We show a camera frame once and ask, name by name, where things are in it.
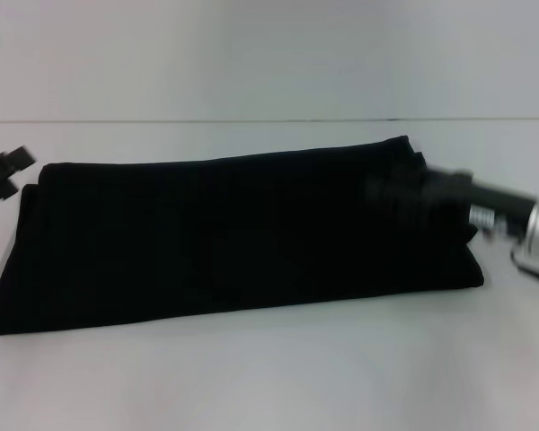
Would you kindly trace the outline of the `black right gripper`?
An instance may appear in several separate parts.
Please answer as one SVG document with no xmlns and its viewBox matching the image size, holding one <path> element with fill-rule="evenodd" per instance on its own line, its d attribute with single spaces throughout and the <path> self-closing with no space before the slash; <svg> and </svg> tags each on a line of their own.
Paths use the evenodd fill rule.
<svg viewBox="0 0 539 431">
<path fill-rule="evenodd" d="M 409 227 L 427 226 L 424 198 L 431 204 L 455 204 L 467 209 L 467 220 L 471 205 L 493 209 L 495 224 L 528 224 L 535 207 L 535 198 L 474 182 L 469 172 L 428 170 L 427 174 L 426 182 L 423 172 L 370 177 L 364 186 L 366 201 L 380 215 Z"/>
</svg>

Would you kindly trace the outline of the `black t-shirt with FREE print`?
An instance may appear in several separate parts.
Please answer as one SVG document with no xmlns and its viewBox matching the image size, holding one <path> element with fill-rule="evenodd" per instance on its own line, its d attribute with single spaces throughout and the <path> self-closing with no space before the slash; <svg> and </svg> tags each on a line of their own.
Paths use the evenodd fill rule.
<svg viewBox="0 0 539 431">
<path fill-rule="evenodd" d="M 422 163 L 384 142 L 149 164 L 51 163 L 22 190 L 0 335 L 483 284 L 465 210 L 397 225 L 369 175 Z"/>
</svg>

